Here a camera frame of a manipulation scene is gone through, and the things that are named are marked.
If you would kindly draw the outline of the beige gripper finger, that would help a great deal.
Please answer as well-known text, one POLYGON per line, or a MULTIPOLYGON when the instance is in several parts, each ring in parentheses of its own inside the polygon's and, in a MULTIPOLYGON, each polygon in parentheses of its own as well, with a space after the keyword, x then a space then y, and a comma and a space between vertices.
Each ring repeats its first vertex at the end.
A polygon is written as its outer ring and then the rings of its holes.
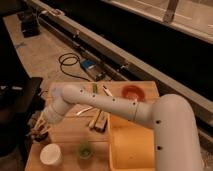
POLYGON ((43 123, 44 123, 44 118, 43 118, 43 112, 42 112, 42 113, 40 114, 40 116, 39 116, 39 118, 38 118, 38 120, 37 120, 35 126, 34 126, 34 129, 35 129, 35 130, 38 130, 39 127, 40 127, 41 125, 43 125, 43 123))
POLYGON ((50 130, 51 126, 50 125, 46 125, 41 131, 40 134, 43 135, 45 133, 47 133, 50 130))

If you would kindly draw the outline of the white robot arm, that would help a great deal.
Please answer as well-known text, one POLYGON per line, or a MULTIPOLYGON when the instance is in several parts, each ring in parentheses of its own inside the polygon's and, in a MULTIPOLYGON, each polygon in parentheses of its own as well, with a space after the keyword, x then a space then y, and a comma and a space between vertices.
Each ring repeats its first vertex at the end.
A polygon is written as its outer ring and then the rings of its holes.
POLYGON ((184 97, 166 94, 150 104, 91 93, 69 84, 45 107, 34 129, 41 134, 47 132, 76 104, 86 104, 152 129, 156 171, 204 171, 195 114, 184 97))

